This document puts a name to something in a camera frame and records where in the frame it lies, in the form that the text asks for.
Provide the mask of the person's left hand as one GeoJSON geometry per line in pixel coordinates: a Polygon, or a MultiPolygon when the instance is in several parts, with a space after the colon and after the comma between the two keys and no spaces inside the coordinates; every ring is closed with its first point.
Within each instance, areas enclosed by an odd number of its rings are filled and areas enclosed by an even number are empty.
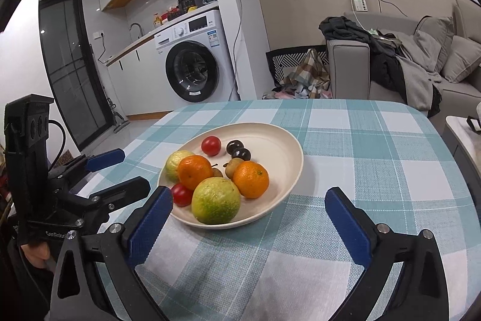
{"type": "Polygon", "coordinates": [[[36,268],[54,272],[56,263],[46,242],[23,244],[20,246],[27,260],[36,268]]]}

